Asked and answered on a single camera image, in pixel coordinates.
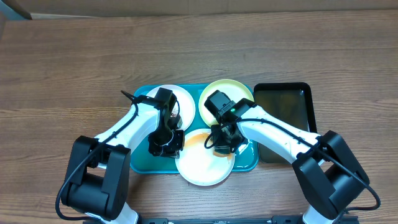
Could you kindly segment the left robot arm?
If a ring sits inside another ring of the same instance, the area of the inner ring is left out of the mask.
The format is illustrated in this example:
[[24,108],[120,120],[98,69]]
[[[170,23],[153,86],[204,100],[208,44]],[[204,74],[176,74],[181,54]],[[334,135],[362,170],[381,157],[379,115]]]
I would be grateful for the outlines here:
[[184,145],[180,118],[172,116],[177,97],[159,88],[155,97],[134,96],[129,112],[94,138],[80,136],[72,146],[65,180],[55,200],[57,215],[84,223],[138,223],[127,204],[131,154],[143,140],[154,157],[178,158]]

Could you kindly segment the white plate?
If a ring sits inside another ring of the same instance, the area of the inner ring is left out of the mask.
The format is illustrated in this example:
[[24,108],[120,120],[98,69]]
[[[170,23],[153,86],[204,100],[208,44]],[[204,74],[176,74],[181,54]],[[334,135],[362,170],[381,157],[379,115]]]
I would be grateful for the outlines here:
[[172,93],[177,97],[178,103],[175,104],[171,116],[174,118],[179,115],[178,128],[186,131],[195,117],[196,106],[193,97],[186,89],[177,85],[161,85],[153,88],[146,95],[154,98],[159,88],[172,90]]
[[205,148],[210,129],[196,129],[185,135],[183,150],[175,160],[179,174],[189,183],[211,186],[224,181],[234,167],[234,154],[220,154]]

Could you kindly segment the white plate front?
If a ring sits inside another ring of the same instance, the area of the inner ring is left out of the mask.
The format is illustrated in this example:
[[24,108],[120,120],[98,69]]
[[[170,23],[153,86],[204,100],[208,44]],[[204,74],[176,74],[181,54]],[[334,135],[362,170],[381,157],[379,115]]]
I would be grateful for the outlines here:
[[189,183],[211,186],[224,181],[234,167],[234,154],[220,154],[205,148],[210,129],[196,129],[185,135],[183,150],[175,160],[179,174]]

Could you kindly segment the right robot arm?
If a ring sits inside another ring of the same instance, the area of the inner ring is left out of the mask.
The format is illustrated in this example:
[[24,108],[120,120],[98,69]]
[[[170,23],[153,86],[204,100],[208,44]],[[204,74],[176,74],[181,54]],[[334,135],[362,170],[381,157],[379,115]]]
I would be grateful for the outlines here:
[[248,99],[230,100],[216,90],[204,103],[218,124],[213,145],[225,152],[249,139],[289,162],[310,204],[302,223],[337,223],[348,205],[369,185],[357,158],[336,132],[324,135],[295,128]]

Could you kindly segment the green yellow sponge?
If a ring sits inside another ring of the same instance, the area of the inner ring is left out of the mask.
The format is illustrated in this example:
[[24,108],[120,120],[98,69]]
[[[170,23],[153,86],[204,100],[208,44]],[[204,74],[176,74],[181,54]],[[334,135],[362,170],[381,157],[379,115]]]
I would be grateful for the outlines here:
[[229,146],[215,146],[214,152],[219,155],[230,155],[231,148]]

